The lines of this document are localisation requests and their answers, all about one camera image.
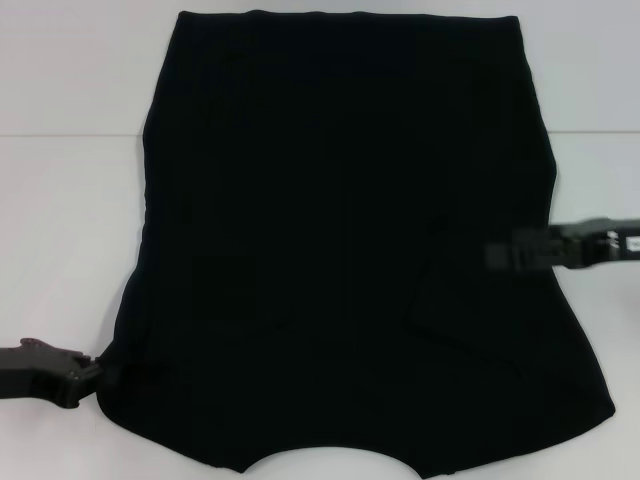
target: white surface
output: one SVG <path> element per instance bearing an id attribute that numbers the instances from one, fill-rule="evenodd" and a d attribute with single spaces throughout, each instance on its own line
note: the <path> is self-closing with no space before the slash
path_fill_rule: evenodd
<path id="1" fill-rule="evenodd" d="M 180 10 L 518 15 L 547 128 L 640 130 L 633 0 L 2 0 L 0 135 L 138 134 Z"/>
<path id="2" fill-rule="evenodd" d="M 640 62 L 635 1 L 0 0 L 0 346 L 35 336 L 100 354 L 135 265 L 143 216 L 138 134 L 180 10 L 415 12 L 520 16 L 559 165 L 555 221 L 640 217 Z M 572 441 L 461 472 L 463 480 L 640 478 L 640 264 L 557 271 L 605 372 L 615 417 Z M 16 480 L 409 480 L 370 452 L 301 450 L 244 477 L 107 420 L 95 398 L 74 411 L 0 402 L 0 477 Z"/>

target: black clamp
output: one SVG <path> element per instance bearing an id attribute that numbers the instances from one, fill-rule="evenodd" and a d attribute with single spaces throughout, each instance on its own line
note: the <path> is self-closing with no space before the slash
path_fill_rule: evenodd
<path id="1" fill-rule="evenodd" d="M 597 218 L 543 230 L 520 229 L 513 232 L 511 243 L 488 244 L 485 254 L 490 270 L 517 272 L 640 260 L 640 220 Z"/>
<path id="2" fill-rule="evenodd" d="M 102 369 L 82 352 L 23 338 L 17 348 L 0 348 L 0 398 L 41 398 L 77 408 L 96 391 Z"/>

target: black shorts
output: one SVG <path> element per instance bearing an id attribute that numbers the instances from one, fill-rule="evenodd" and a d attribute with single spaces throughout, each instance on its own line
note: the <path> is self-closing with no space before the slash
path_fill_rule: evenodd
<path id="1" fill-rule="evenodd" d="M 556 165 L 516 17 L 179 15 L 144 128 L 146 216 L 105 414 L 244 471 L 339 446 L 421 477 L 615 409 L 551 269 Z"/>

